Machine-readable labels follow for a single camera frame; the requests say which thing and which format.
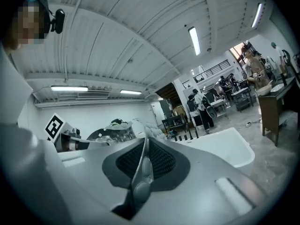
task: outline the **white corrugated ceiling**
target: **white corrugated ceiling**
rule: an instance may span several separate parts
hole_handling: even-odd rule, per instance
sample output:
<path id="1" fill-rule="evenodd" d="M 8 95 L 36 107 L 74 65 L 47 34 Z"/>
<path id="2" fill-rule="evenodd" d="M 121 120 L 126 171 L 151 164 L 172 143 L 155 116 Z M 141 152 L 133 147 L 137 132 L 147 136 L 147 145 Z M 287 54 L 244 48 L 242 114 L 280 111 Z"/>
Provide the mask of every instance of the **white corrugated ceiling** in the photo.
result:
<path id="1" fill-rule="evenodd" d="M 48 1 L 53 12 L 66 13 L 63 32 L 12 56 L 40 103 L 59 100 L 61 94 L 49 88 L 59 84 L 108 90 L 109 99 L 143 99 L 254 33 L 258 2 L 268 8 L 268 0 Z M 192 26 L 200 39 L 198 56 L 188 33 Z M 142 95 L 123 96 L 121 89 Z"/>

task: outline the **qr code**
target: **qr code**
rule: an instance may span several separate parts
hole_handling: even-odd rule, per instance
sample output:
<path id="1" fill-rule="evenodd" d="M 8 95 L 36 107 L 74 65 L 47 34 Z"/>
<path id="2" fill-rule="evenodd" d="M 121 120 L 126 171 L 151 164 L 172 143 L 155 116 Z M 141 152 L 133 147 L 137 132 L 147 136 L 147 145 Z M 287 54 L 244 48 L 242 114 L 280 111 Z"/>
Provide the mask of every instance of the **qr code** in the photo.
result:
<path id="1" fill-rule="evenodd" d="M 50 137 L 52 142 L 55 142 L 56 137 L 58 136 L 61 126 L 64 124 L 64 121 L 58 117 L 58 115 L 54 114 L 47 124 L 45 131 Z"/>

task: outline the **black pants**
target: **black pants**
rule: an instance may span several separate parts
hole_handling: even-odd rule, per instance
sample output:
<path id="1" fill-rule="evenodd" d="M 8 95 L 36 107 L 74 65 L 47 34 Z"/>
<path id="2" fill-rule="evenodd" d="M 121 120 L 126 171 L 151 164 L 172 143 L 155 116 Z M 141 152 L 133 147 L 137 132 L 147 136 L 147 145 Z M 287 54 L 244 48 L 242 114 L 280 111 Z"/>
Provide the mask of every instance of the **black pants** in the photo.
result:
<path id="1" fill-rule="evenodd" d="M 213 127 L 214 126 L 214 121 L 212 120 L 212 118 L 208 115 L 206 109 L 204 111 L 198 110 L 202 119 L 202 123 L 204 126 L 204 129 L 209 129 L 210 126 Z"/>

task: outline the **black metal railing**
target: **black metal railing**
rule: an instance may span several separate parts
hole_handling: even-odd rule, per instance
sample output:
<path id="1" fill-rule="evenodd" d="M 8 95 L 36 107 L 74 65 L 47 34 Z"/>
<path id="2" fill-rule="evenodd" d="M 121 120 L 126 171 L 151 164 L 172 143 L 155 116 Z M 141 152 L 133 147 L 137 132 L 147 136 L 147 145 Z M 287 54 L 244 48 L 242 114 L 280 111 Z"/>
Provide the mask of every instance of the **black metal railing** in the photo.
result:
<path id="1" fill-rule="evenodd" d="M 208 78 L 208 77 L 211 77 L 213 76 L 214 74 L 224 70 L 225 68 L 229 67 L 230 66 L 230 63 L 228 62 L 228 60 L 225 60 L 219 64 L 217 64 L 216 66 L 204 71 L 203 73 L 200 73 L 198 75 L 196 75 L 194 77 L 194 79 L 196 79 L 198 82 Z M 192 86 L 192 83 L 187 80 L 186 82 L 184 82 L 182 84 L 185 88 L 188 88 L 188 86 Z"/>

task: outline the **ceiling light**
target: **ceiling light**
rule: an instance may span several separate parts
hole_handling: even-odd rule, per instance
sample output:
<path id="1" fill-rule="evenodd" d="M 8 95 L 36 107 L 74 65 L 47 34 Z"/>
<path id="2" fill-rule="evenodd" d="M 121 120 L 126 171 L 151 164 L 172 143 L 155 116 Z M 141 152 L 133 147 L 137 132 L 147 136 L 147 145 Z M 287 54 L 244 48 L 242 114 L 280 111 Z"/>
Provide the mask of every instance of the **ceiling light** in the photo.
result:
<path id="1" fill-rule="evenodd" d="M 196 28 L 195 27 L 191 27 L 189 30 L 188 30 L 191 38 L 192 38 L 192 41 L 193 41 L 193 45 L 194 45 L 194 48 L 195 48 L 195 52 L 196 52 L 196 55 L 199 55 L 200 54 L 200 45 L 199 45 L 199 40 L 198 40 L 198 35 L 197 35 L 197 31 L 196 31 Z"/>
<path id="2" fill-rule="evenodd" d="M 51 86 L 52 91 L 87 92 L 88 87 L 83 86 Z"/>
<path id="3" fill-rule="evenodd" d="M 142 92 L 129 91 L 129 90 L 121 90 L 120 93 L 127 93 L 127 94 L 136 94 L 136 95 L 140 95 Z"/>
<path id="4" fill-rule="evenodd" d="M 262 4 L 260 3 L 260 4 L 258 4 L 256 15 L 255 15 L 254 21 L 253 21 L 252 26 L 251 26 L 252 28 L 256 25 L 258 15 L 259 15 L 259 12 L 261 11 L 261 8 L 262 8 Z"/>

